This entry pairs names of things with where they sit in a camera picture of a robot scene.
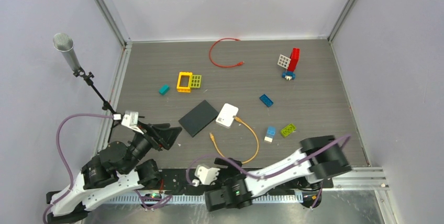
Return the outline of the black network switch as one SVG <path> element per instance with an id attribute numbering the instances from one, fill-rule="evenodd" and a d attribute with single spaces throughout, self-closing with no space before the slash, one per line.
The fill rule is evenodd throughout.
<path id="1" fill-rule="evenodd" d="M 194 138 L 206 126 L 213 122 L 218 114 L 219 112 L 207 100 L 203 100 L 180 118 L 179 124 Z"/>

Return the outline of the white square switch box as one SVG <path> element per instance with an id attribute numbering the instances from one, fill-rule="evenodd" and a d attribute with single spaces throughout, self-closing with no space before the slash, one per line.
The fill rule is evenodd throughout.
<path id="1" fill-rule="evenodd" d="M 239 108 L 225 103 L 221 108 L 218 116 L 216 117 L 216 124 L 223 126 L 225 128 L 230 128 L 232 123 L 235 121 L 235 117 L 239 111 Z"/>

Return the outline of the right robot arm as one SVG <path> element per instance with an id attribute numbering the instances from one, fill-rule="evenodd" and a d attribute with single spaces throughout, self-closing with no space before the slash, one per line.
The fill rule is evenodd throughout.
<path id="1" fill-rule="evenodd" d="M 327 178 L 350 172 L 352 168 L 339 145 L 339 142 L 347 143 L 350 137 L 328 135 L 304 139 L 300 142 L 301 148 L 290 156 L 250 172 L 235 161 L 223 158 L 225 165 L 237 169 L 239 174 L 224 179 L 219 189 L 205 192 L 207 210 L 250 206 L 253 199 L 297 178 L 310 188 Z"/>

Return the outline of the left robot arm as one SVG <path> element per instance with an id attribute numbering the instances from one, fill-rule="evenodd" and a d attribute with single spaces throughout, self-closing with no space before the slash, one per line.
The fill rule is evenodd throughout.
<path id="1" fill-rule="evenodd" d="M 102 203 L 130 191 L 155 189 L 162 181 L 154 159 L 143 161 L 150 150 L 172 148 L 182 127 L 170 124 L 139 124 L 128 143 L 110 142 L 93 156 L 70 184 L 48 192 L 44 223 L 74 223 L 85 219 Z"/>

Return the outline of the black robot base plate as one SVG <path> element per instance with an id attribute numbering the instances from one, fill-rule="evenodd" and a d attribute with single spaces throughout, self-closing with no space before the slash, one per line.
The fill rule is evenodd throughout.
<path id="1" fill-rule="evenodd" d="M 185 172 L 186 169 L 162 169 L 160 170 L 161 179 L 158 183 L 155 186 L 148 185 L 143 190 L 173 195 L 202 195 L 207 191 L 214 190 L 214 182 L 210 185 L 199 185 L 197 187 L 190 185 L 186 180 Z M 266 195 L 290 195 L 295 192 L 317 193 L 321 187 L 333 188 L 332 180 L 328 178 L 310 185 L 306 178 L 300 177 L 272 187 Z"/>

